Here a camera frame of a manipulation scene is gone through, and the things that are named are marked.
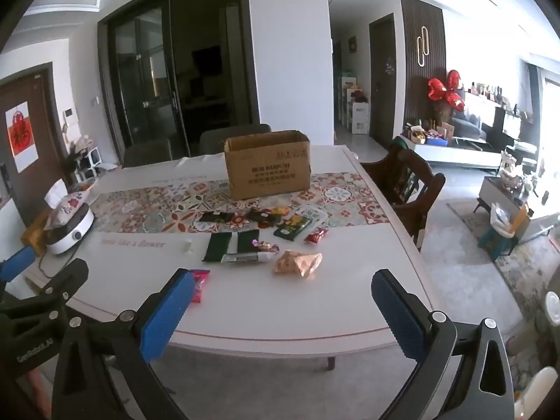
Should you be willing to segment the green cracker snack bag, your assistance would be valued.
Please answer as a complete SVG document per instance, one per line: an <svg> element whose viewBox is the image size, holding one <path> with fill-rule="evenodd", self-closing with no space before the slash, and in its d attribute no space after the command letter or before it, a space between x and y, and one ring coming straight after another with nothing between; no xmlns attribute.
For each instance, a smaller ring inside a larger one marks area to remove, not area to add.
<svg viewBox="0 0 560 420"><path fill-rule="evenodd" d="M295 226L288 225L285 220L278 226L273 235L283 240L293 241L312 222L310 218L302 216L304 220Z"/></svg>

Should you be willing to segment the yellow quail egg packet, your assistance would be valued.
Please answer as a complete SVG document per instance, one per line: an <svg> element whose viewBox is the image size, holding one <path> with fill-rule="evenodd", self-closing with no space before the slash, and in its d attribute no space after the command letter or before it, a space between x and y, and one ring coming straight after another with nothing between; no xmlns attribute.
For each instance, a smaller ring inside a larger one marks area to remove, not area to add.
<svg viewBox="0 0 560 420"><path fill-rule="evenodd" d="M292 214L291 217L288 218L288 220L286 221L286 223L290 226L295 226L298 223L302 222L304 220L304 217L300 214Z"/></svg>

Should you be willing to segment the white electric cooker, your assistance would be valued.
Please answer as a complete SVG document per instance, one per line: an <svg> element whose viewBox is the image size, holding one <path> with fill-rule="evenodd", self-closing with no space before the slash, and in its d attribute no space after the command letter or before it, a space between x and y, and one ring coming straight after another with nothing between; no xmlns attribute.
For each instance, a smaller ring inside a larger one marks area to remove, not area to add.
<svg viewBox="0 0 560 420"><path fill-rule="evenodd" d="M44 232L44 242L48 252L59 255L72 249L84 239L94 221L95 215L90 206L83 203L64 225L55 226Z"/></svg>

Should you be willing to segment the floral tissue box cover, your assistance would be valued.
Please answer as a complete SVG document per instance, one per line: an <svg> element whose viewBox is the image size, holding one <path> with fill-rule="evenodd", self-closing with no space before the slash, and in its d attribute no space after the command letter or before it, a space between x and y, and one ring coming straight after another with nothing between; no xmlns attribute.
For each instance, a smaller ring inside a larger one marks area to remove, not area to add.
<svg viewBox="0 0 560 420"><path fill-rule="evenodd" d="M48 190L44 197L51 212L48 215L46 230L54 230L67 225L70 220L78 214L81 207L85 207L85 216L78 219L78 224L83 221L87 223L89 230L93 224L94 214L87 203L90 191L88 189L69 192L63 179L57 180Z"/></svg>

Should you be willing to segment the green small stool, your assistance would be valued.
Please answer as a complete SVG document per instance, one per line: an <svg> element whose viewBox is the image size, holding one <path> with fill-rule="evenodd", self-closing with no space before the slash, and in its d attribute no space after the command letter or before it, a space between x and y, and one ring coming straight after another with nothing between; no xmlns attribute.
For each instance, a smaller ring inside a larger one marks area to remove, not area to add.
<svg viewBox="0 0 560 420"><path fill-rule="evenodd" d="M485 249L489 254L492 262L495 262L503 255L511 255L512 251L518 244L518 238L515 234L509 236L505 232L499 232L490 226L483 235L478 239L477 246Z"/></svg>

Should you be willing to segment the black snack packet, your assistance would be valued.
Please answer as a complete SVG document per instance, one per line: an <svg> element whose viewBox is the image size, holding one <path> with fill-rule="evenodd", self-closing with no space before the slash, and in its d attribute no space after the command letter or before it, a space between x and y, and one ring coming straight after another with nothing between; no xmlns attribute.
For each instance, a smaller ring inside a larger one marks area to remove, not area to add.
<svg viewBox="0 0 560 420"><path fill-rule="evenodd" d="M235 215L232 212L225 212L225 211L205 211L199 217L200 222L204 223L218 223L218 224L227 224L232 221L232 218Z"/></svg>

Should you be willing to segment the dark green snack pack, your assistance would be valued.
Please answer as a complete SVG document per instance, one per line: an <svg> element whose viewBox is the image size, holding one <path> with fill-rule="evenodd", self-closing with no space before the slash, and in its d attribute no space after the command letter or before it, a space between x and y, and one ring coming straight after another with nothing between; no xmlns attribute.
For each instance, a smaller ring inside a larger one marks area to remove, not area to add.
<svg viewBox="0 0 560 420"><path fill-rule="evenodd" d="M202 262L219 263L227 253L256 252L253 241L258 237L259 230L214 233L209 239Z"/></svg>

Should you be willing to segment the grey coffee table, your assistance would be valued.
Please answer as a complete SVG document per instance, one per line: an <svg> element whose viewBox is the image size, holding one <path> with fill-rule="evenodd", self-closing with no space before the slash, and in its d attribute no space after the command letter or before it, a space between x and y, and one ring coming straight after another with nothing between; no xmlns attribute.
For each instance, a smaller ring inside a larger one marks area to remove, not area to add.
<svg viewBox="0 0 560 420"><path fill-rule="evenodd" d="M496 176L485 176L482 181L477 198L479 207L490 210L492 203L498 203L503 210L511 216L516 217L521 210L522 204L526 203L529 211L523 223L516 230L516 238L519 244L549 233L559 226L559 204L553 202L550 197L545 205L542 199L534 192L521 194L518 191L507 191Z"/></svg>

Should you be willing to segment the purple candy wrapper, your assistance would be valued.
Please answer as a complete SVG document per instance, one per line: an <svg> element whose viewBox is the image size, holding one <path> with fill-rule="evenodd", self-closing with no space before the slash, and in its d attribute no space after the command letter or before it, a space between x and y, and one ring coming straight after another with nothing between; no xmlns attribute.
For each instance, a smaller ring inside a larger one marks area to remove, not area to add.
<svg viewBox="0 0 560 420"><path fill-rule="evenodd" d="M279 246L273 243L259 241L258 239L252 240L252 246L257 252L271 252L271 253L278 253Z"/></svg>

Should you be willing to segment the dark brown snack packet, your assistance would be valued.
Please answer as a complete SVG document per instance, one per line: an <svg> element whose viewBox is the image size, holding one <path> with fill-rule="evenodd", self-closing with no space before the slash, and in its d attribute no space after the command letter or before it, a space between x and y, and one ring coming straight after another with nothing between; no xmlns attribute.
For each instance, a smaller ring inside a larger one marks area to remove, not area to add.
<svg viewBox="0 0 560 420"><path fill-rule="evenodd" d="M250 209L246 214L245 218L251 222L256 223L259 228L266 229L271 226L276 226L280 221L280 216L273 213L270 210L264 209Z"/></svg>

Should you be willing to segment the orange snack packet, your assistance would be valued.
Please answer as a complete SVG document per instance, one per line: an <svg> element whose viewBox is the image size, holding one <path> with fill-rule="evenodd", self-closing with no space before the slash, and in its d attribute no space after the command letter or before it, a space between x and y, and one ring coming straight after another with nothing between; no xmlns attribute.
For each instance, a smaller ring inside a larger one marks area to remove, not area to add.
<svg viewBox="0 0 560 420"><path fill-rule="evenodd" d="M290 207L274 207L271 209L271 213L278 217L286 217L291 213Z"/></svg>

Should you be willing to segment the patterned tile table runner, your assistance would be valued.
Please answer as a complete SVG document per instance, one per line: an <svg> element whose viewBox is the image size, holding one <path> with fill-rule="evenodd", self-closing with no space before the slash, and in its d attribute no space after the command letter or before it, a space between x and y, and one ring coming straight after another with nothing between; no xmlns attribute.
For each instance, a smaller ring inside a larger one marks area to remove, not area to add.
<svg viewBox="0 0 560 420"><path fill-rule="evenodd" d="M310 226L371 226L389 222L364 178L352 173L312 175L310 189L233 200L225 180L162 182L128 191L104 192L93 202L96 230L112 233L217 233L261 229L245 218L252 208L290 207ZM227 224L200 222L205 211L232 212Z"/></svg>

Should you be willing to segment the black glass sliding door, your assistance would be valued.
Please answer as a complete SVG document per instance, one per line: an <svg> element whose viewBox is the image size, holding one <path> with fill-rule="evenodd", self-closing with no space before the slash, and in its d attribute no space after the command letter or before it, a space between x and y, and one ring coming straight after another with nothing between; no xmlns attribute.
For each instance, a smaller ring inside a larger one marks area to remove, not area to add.
<svg viewBox="0 0 560 420"><path fill-rule="evenodd" d="M212 131L260 123L249 0L132 0L98 25L117 157L166 140L201 155Z"/></svg>

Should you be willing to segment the red foil balloons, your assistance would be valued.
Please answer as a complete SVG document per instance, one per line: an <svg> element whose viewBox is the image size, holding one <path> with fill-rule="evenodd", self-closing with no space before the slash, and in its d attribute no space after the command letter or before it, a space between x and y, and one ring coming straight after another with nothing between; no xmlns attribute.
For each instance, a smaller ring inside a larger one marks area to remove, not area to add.
<svg viewBox="0 0 560 420"><path fill-rule="evenodd" d="M449 107L456 111L462 112L465 108L465 102L457 91L462 87L460 73L452 69L447 75L447 82L443 84L440 79L431 78L427 83L427 97L432 102L443 100Z"/></svg>

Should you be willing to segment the white storage boxes stack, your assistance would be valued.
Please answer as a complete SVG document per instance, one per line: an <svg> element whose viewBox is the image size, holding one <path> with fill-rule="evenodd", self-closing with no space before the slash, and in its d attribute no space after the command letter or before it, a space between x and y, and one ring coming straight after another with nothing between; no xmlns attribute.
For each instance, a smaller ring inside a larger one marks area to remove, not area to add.
<svg viewBox="0 0 560 420"><path fill-rule="evenodd" d="M351 71L343 71L339 79L339 120L352 135L368 135L370 107L368 97Z"/></svg>

